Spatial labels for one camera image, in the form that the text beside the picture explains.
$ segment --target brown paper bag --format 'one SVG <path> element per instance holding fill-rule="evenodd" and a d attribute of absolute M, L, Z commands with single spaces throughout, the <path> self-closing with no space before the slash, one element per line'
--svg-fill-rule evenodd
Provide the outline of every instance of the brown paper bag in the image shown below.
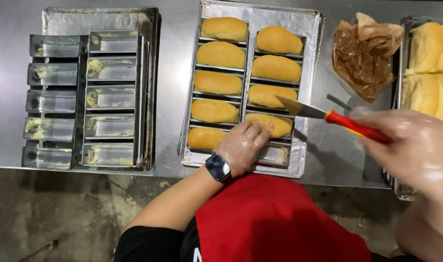
<path fill-rule="evenodd" d="M 404 29 L 378 24 L 370 16 L 356 14 L 357 24 L 341 21 L 333 43 L 333 68 L 354 92 L 373 103 L 395 79 L 391 56 L 401 44 Z"/>

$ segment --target person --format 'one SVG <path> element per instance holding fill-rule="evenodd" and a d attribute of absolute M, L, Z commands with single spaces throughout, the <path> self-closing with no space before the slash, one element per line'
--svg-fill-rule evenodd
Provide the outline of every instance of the person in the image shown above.
<path fill-rule="evenodd" d="M 391 175 L 419 192 L 398 223 L 396 256 L 371 253 L 360 236 L 317 208 L 300 184 L 243 176 L 270 132 L 242 122 L 214 149 L 231 177 L 221 182 L 208 161 L 167 189 L 131 221 L 114 260 L 443 261 L 443 122 L 411 110 L 355 121 L 391 138 L 389 145 L 367 138 L 360 143 Z"/>

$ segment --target plastic glove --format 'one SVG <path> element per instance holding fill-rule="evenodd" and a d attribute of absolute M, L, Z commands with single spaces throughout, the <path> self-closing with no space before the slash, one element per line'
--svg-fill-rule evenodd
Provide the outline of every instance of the plastic glove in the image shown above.
<path fill-rule="evenodd" d="M 413 110 L 390 110 L 356 117 L 393 143 L 361 138 L 365 151 L 392 176 L 443 204 L 443 121 Z"/>
<path fill-rule="evenodd" d="M 270 136 L 269 129 L 262 131 L 260 124 L 244 121 L 233 127 L 213 152 L 225 160 L 231 170 L 231 176 L 237 177 L 250 169 L 257 153 L 265 146 Z"/>

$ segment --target red apron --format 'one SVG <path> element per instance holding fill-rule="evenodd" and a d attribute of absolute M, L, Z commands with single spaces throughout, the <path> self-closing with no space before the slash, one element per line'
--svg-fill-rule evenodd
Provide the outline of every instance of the red apron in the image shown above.
<path fill-rule="evenodd" d="M 300 184 L 244 176 L 195 213 L 203 262 L 369 262 L 370 251 Z"/>

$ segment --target black shirt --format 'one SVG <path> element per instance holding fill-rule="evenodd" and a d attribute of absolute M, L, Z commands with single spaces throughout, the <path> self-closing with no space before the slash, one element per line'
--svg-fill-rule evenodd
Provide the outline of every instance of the black shirt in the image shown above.
<path fill-rule="evenodd" d="M 184 232 L 136 226 L 127 229 L 118 241 L 115 262 L 201 262 L 201 244 L 193 218 Z M 420 262 L 410 255 L 391 259 L 372 253 L 372 262 Z"/>

